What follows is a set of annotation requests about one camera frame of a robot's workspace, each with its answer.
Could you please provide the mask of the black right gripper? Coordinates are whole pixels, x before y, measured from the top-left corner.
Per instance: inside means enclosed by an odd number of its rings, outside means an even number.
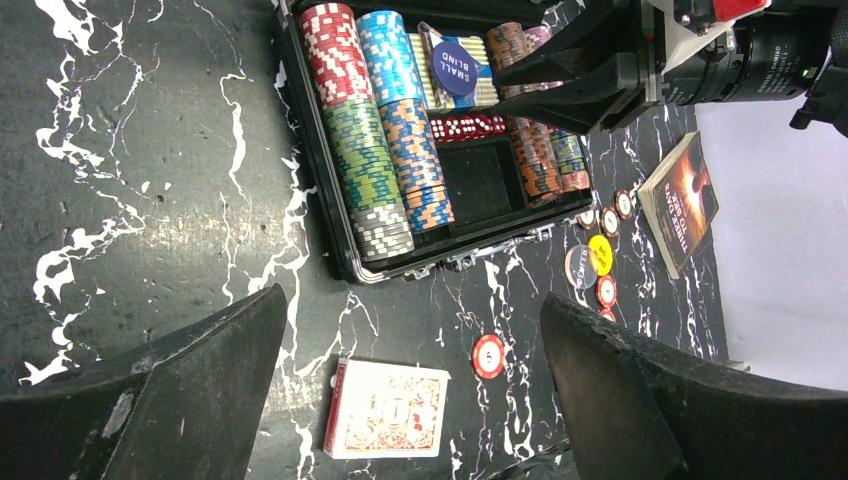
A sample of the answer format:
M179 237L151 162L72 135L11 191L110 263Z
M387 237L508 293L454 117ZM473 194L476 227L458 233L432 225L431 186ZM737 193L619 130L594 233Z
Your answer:
M784 101L813 93L829 65L829 4L772 1L769 8L739 19L667 74L663 14L643 4L642 31L648 64L637 93L571 99L557 89L502 100L491 114L523 117L585 135L629 124L659 105ZM641 3L588 1L586 8L526 57L494 76L498 86L573 81L611 72L636 80L642 72Z

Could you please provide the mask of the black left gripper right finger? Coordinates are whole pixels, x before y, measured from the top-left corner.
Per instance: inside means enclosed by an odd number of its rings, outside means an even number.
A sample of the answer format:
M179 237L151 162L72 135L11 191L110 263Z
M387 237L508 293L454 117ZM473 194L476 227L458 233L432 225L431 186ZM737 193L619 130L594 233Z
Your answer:
M540 312L583 479L843 479L847 395L741 372L566 297Z

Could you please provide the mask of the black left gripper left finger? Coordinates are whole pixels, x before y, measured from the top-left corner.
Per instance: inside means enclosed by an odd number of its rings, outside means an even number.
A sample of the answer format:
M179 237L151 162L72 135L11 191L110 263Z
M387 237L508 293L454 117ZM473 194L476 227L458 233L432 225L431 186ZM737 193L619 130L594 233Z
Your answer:
M286 326L279 286L1 397L5 479L242 479Z

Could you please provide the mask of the red playing card deck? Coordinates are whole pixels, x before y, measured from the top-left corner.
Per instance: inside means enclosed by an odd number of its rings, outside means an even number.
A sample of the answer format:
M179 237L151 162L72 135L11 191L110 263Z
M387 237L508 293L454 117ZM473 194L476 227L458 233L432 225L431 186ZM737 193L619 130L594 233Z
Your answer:
M450 380L440 369L339 359L324 453L343 460L438 456Z

